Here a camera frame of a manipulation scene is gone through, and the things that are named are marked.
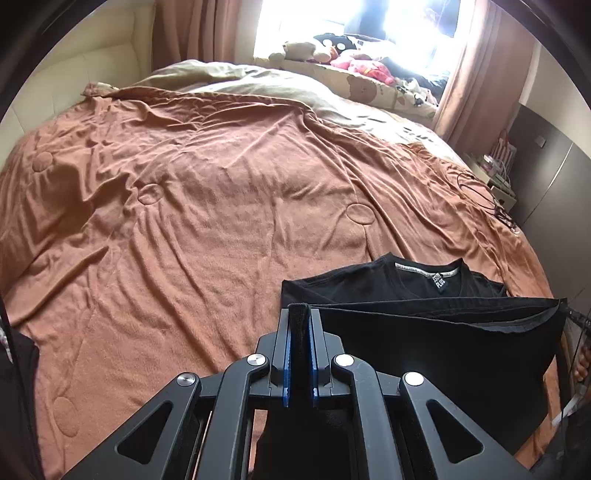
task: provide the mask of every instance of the black fabric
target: black fabric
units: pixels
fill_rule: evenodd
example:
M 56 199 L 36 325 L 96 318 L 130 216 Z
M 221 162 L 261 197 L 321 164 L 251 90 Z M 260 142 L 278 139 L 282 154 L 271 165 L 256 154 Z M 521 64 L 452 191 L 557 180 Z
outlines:
M 1 298 L 0 317 L 12 356 L 11 362 L 0 345 L 0 473 L 14 480 L 42 480 L 34 405 L 39 350 L 12 330 Z
M 397 377 L 421 372 L 515 453 L 548 412 L 543 375 L 564 327 L 560 301 L 495 299 L 499 310 L 492 312 L 485 307 L 478 311 L 480 299 L 454 300 L 465 305 L 418 315 L 321 307 L 320 317 L 325 331 L 340 336 L 347 353 Z M 449 303 L 437 301 L 437 307 Z M 421 310 L 424 302 L 393 303 L 406 304 L 401 310 Z M 511 304 L 521 306 L 507 308 Z
M 449 77 L 445 75 L 429 75 L 428 77 L 425 77 L 417 72 L 404 68 L 390 57 L 381 58 L 379 61 L 385 65 L 393 77 L 398 77 L 403 80 L 415 79 L 419 87 L 431 90 L 435 99 L 438 102 L 441 102 L 441 97 L 443 97 L 443 92 L 445 91 Z
M 440 291 L 426 274 L 443 274 L 446 286 Z M 446 277 L 445 273 L 457 273 Z M 439 297 L 503 297 L 506 287 L 472 272 L 460 258 L 447 265 L 424 265 L 392 254 L 359 265 L 331 270 L 301 280 L 284 280 L 281 307 L 290 303 L 332 304 Z
M 282 307 L 302 302 L 319 308 L 323 328 L 347 353 L 398 377 L 423 373 L 511 453 L 547 414 L 543 375 L 560 343 L 562 300 L 507 297 L 503 284 L 461 259 L 430 266 L 387 254 L 285 280 Z M 253 478 L 275 478 L 269 465 L 290 465 L 282 478 L 304 478 L 319 464 L 328 465 L 323 478 L 350 477 L 346 415 L 316 411 L 311 422 L 303 413 L 269 412 Z M 310 438 L 323 447 L 307 449 Z M 303 461 L 293 462 L 293 452 Z

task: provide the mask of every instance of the metal bolt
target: metal bolt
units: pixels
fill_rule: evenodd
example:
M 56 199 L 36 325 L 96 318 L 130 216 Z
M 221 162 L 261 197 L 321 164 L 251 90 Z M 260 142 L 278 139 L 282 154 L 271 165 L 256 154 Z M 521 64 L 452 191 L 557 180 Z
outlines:
M 265 364 L 265 362 L 267 361 L 267 357 L 265 355 L 262 355 L 261 353 L 253 353 L 252 355 L 248 355 L 246 361 L 248 362 L 248 365 L 252 365 L 253 367 L 260 367 L 261 365 Z
M 350 367 L 351 365 L 353 365 L 354 361 L 355 360 L 353 359 L 353 357 L 347 355 L 346 353 L 342 353 L 335 357 L 335 363 L 340 367 Z
M 195 383 L 195 380 L 197 380 L 197 378 L 195 377 L 195 375 L 190 374 L 188 372 L 185 372 L 183 374 L 180 374 L 177 377 L 177 383 L 181 387 L 188 387 L 189 385 L 193 385 Z
M 406 375 L 404 375 L 404 381 L 408 385 L 418 387 L 419 385 L 423 384 L 423 382 L 425 381 L 425 377 L 418 372 L 408 372 Z

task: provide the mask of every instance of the bedspread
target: bedspread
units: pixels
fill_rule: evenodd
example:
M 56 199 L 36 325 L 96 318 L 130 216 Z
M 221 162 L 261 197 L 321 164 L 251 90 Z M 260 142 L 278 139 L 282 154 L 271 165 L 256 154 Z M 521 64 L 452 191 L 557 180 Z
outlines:
M 524 236 L 458 188 L 465 167 L 422 145 L 337 127 L 291 100 L 101 93 L 28 133 L 0 176 L 0 291 L 40 348 L 48 480 L 179 372 L 252 353 L 277 326 L 285 278 L 391 251 L 463 257 L 512 295 L 551 296 Z M 555 365 L 545 380 L 554 414 Z M 546 419 L 520 461 L 550 435 Z

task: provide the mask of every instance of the clothing label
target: clothing label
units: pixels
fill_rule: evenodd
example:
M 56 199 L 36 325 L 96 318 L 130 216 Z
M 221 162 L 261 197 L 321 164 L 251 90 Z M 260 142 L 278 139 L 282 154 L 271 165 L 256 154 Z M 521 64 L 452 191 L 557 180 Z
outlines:
M 445 280 L 443 280 L 443 277 L 439 273 L 436 273 L 435 275 L 433 275 L 431 277 L 431 280 L 433 280 L 433 283 L 437 287 L 437 290 L 439 291 L 439 293 L 442 293 L 443 290 L 445 290 L 445 287 L 447 287 L 447 282 Z

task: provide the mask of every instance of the cream leather headboard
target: cream leather headboard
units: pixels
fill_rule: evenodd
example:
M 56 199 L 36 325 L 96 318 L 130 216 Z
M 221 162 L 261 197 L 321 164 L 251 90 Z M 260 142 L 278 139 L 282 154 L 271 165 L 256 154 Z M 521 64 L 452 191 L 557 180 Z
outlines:
M 152 71 L 154 6 L 105 4 L 46 55 L 0 122 L 0 168 L 21 135 L 80 101 L 89 82 L 123 87 Z

